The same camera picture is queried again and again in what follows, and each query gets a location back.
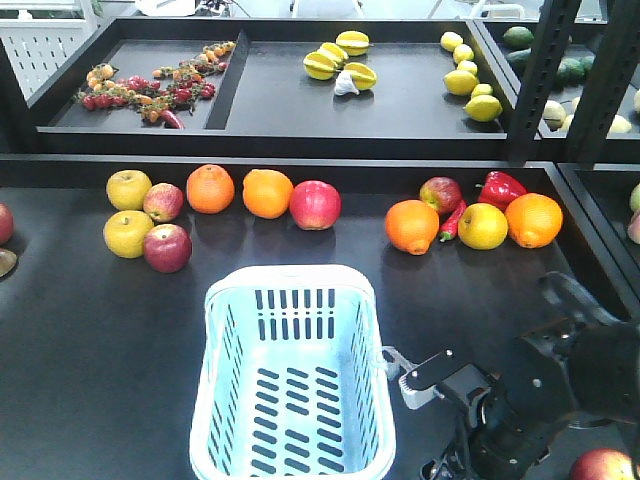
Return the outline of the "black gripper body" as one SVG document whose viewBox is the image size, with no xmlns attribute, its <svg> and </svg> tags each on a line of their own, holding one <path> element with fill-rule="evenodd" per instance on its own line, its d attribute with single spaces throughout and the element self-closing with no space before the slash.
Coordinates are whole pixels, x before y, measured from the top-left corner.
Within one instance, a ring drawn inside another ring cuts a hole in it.
<svg viewBox="0 0 640 480">
<path fill-rule="evenodd" d="M 398 357 L 398 385 L 406 406 L 417 410 L 440 399 L 458 411 L 443 452 L 420 471 L 422 479 L 522 479 L 550 454 L 550 445 L 569 424 L 548 421 L 516 407 L 504 382 L 451 350 L 421 363 Z"/>
</svg>

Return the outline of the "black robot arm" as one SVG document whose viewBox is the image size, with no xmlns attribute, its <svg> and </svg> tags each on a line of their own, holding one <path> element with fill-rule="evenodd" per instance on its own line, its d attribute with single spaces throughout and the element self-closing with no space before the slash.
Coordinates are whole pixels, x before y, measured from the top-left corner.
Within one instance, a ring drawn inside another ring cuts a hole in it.
<svg viewBox="0 0 640 480">
<path fill-rule="evenodd" d="M 639 325 L 610 314 L 563 273 L 539 285 L 561 317 L 511 340 L 499 375 L 450 350 L 402 361 L 409 408 L 440 398 L 458 411 L 452 439 L 420 478 L 522 479 L 581 414 L 638 424 Z"/>
</svg>

